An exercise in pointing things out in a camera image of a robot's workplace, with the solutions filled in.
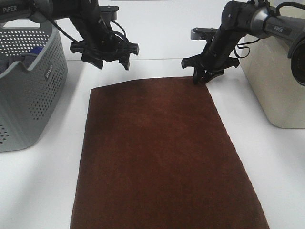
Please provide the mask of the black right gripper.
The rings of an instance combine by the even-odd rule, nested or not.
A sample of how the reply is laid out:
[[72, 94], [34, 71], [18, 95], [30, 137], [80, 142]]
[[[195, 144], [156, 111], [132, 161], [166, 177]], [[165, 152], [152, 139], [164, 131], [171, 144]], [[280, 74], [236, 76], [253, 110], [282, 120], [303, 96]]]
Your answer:
[[203, 51], [195, 56], [183, 58], [182, 68], [193, 67], [192, 81], [197, 85], [201, 80], [206, 84], [224, 74], [224, 69], [238, 67], [237, 58], [229, 55], [240, 41], [240, 32], [220, 27], [211, 41], [206, 41]]

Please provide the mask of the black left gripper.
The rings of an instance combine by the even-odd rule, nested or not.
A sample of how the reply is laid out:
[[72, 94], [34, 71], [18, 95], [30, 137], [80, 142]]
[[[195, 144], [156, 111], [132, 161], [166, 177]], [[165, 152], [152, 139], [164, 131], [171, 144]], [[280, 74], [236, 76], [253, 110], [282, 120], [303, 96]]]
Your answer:
[[98, 69], [103, 68], [103, 61], [116, 60], [125, 70], [130, 69], [130, 54], [138, 55], [139, 45], [127, 39], [125, 30], [116, 22], [116, 16], [100, 16], [96, 22], [77, 16], [69, 19], [83, 38], [71, 43], [72, 53], [81, 53], [83, 62]]

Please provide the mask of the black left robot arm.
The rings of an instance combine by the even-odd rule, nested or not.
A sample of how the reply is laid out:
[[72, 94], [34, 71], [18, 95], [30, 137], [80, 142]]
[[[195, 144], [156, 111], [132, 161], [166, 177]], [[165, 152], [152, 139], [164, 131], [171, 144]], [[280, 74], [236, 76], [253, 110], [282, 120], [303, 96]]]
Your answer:
[[[72, 41], [71, 52], [81, 53], [83, 62], [102, 69], [104, 62], [118, 61], [128, 70], [130, 55], [138, 55], [139, 45], [131, 43], [125, 31], [112, 29], [118, 10], [118, 6], [100, 6], [97, 0], [2, 0], [0, 21], [49, 21]], [[56, 24], [56, 20], [65, 18], [72, 22], [82, 41], [75, 40]]]

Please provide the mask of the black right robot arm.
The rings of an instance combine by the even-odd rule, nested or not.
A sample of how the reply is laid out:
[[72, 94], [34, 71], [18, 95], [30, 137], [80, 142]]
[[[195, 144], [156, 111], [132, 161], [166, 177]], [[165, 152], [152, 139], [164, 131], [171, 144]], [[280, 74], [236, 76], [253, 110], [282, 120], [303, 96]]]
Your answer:
[[192, 40], [205, 40], [203, 51], [195, 56], [182, 59], [182, 68], [193, 68], [193, 83], [208, 83], [223, 75], [225, 69], [238, 67], [241, 56], [230, 57], [236, 48], [247, 48], [248, 43], [240, 43], [246, 35], [257, 40], [270, 36], [283, 40], [289, 47], [287, 57], [291, 60], [291, 72], [295, 80], [305, 84], [305, 20], [283, 16], [280, 9], [292, 6], [304, 9], [296, 2], [284, 2], [277, 7], [266, 0], [248, 2], [229, 1], [222, 12], [219, 28], [194, 28]]

